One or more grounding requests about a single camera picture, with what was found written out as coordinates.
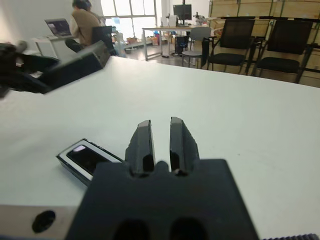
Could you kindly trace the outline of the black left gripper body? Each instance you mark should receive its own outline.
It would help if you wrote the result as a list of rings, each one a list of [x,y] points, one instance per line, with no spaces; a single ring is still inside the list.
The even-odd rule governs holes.
[[[26,41],[20,40],[16,45],[0,43],[0,98],[3,99],[13,88],[13,80],[18,73],[17,58],[28,48]]]

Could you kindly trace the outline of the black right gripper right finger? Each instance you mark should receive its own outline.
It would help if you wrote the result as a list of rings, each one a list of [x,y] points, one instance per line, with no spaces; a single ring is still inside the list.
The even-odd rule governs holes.
[[[200,159],[198,145],[181,118],[171,117],[169,155],[171,171],[188,175]]]

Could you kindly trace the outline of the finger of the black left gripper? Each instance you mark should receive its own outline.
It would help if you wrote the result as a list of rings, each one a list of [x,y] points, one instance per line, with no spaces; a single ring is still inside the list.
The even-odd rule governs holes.
[[[19,63],[19,69],[28,74],[33,74],[36,72],[45,72],[48,69],[54,67],[59,63],[59,59],[48,57],[48,56],[38,56],[38,55],[27,55],[19,54],[17,63]]]
[[[18,92],[30,92],[46,94],[51,91],[51,88],[39,81],[37,78],[23,75],[14,75],[10,77],[9,86],[12,90]]]

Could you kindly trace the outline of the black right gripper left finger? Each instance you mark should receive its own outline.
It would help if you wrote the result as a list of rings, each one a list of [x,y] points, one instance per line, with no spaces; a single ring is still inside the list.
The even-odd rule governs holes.
[[[156,161],[150,120],[137,125],[125,150],[125,161],[133,176],[148,176],[154,171]]]

